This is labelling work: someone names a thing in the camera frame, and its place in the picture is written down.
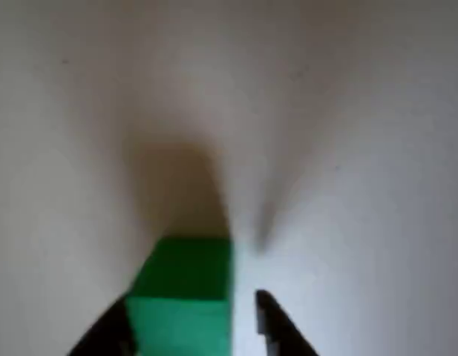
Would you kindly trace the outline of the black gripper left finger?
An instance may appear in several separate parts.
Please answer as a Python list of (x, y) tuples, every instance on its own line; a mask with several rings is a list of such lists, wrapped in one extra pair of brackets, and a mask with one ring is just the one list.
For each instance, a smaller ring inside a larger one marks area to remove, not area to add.
[(125, 295), (119, 297), (68, 352), (70, 356), (136, 355)]

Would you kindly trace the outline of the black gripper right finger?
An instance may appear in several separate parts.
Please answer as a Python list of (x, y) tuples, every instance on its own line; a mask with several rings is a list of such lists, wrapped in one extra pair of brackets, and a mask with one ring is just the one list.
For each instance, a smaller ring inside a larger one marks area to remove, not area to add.
[(255, 305), (257, 331), (264, 337), (268, 356), (318, 356), (271, 293), (258, 289)]

